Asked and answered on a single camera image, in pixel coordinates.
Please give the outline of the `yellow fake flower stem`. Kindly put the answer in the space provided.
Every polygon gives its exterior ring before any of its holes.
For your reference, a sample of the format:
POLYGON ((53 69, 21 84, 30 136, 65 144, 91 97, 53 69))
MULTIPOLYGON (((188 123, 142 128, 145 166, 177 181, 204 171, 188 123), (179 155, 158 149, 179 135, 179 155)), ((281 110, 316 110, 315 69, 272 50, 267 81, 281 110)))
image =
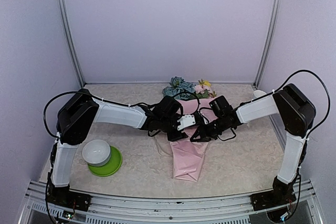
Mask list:
POLYGON ((203 81, 203 85, 204 85, 204 86, 207 86, 207 87, 211 87, 210 82, 207 81, 207 80, 204 80, 204 81, 203 81))

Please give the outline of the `blue fake flower bunch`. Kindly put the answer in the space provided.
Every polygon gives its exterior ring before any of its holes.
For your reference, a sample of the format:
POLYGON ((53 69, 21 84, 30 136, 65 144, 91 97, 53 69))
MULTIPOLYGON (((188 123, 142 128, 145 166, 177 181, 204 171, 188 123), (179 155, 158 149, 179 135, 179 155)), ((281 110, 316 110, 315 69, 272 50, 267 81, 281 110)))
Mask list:
POLYGON ((195 84, 185 81, 182 77, 172 77, 169 86, 162 90, 164 96, 183 101, 196 99, 195 93, 195 84))

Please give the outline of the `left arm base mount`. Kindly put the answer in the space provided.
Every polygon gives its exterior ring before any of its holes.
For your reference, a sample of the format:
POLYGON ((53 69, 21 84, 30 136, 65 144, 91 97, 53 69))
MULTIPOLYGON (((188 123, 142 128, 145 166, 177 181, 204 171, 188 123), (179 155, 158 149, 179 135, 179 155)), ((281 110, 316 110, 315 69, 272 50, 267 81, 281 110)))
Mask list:
POLYGON ((91 196, 74 191, 53 191, 47 193, 47 201, 65 208, 87 212, 91 202, 91 196))

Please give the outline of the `pink wrapping paper sheet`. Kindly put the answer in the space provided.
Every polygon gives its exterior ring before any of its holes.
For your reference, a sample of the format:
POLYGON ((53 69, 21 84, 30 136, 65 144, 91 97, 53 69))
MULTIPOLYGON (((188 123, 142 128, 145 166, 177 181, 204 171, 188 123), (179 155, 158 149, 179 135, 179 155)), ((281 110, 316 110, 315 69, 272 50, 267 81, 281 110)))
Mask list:
MULTIPOLYGON (((196 108, 204 107, 201 111, 201 115, 205 116, 210 122, 217 119, 214 112, 210 110, 209 103, 212 98, 182 101, 179 103, 182 105, 185 114, 193 113, 196 108)), ((191 142, 190 137, 195 133, 196 127, 189 127, 184 130, 187 134, 187 138, 170 142, 171 150, 173 153, 173 178, 179 180, 186 180, 190 182, 198 181, 202 166, 204 163, 205 151, 208 143, 191 142)))

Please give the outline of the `beige printed ribbon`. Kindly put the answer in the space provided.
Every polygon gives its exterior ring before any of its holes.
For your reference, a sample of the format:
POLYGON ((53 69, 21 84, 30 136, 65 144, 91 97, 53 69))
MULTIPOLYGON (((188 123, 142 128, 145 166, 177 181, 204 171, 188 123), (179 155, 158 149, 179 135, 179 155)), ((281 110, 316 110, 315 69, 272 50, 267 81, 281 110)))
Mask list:
POLYGON ((173 144, 173 147, 177 148, 178 150, 198 156, 203 156, 208 144, 199 142, 193 143, 190 141, 190 137, 193 135, 195 130, 195 126, 184 129, 183 133, 187 135, 187 138, 183 138, 176 142, 168 141, 166 133, 159 133, 154 137, 158 153, 162 156, 173 157, 173 151, 171 148, 171 144, 173 144))

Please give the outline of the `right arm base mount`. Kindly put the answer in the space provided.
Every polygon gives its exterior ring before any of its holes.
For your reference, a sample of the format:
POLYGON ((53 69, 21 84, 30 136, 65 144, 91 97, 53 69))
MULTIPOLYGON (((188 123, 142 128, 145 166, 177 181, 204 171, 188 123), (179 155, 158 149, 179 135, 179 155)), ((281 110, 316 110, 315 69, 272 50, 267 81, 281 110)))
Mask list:
POLYGON ((268 208, 286 205, 290 202, 296 201, 294 192, 290 192, 284 196, 275 193, 273 190, 262 193, 252 194, 250 196, 254 211, 260 211, 268 208))

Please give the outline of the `pale pink fake flower stem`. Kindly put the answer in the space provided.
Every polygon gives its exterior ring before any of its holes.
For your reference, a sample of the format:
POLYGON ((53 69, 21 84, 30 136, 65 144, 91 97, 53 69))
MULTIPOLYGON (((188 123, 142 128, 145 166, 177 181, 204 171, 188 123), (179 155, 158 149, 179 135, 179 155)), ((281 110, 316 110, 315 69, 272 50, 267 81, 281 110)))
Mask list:
POLYGON ((202 99, 215 98, 217 96, 216 92, 211 87, 203 85, 204 79, 198 80, 198 84, 194 86, 195 93, 202 99))

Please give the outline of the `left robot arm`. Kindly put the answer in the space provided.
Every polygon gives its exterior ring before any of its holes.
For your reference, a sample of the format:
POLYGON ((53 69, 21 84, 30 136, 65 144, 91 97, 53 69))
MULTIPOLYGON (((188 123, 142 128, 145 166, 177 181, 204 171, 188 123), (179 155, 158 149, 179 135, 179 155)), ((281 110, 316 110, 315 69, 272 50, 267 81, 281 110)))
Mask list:
POLYGON ((87 138, 92 124, 110 123, 147 132, 161 131, 170 141, 184 137, 183 130, 195 124, 195 117, 184 114, 182 105, 165 96, 159 103, 123 104, 99 98, 87 89, 65 92, 72 97, 57 114, 56 145, 51 156, 48 181, 53 197, 66 206, 73 201, 69 190, 70 172, 78 146, 87 138))

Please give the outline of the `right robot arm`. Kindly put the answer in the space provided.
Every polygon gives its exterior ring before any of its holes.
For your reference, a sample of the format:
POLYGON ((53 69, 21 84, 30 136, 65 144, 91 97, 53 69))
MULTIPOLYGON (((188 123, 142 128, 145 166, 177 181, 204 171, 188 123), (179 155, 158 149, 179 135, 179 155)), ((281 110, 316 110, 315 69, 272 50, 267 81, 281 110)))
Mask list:
POLYGON ((281 204, 289 196, 285 185, 290 185, 298 175, 302 152, 316 116, 315 106, 293 83, 237 108, 233 108, 223 95, 212 100, 209 106, 217 118, 199 125, 190 138, 191 142, 216 140, 227 129, 234 130, 259 118, 280 115, 286 131, 285 152, 275 178, 279 185, 269 192, 268 199, 273 205, 281 204))

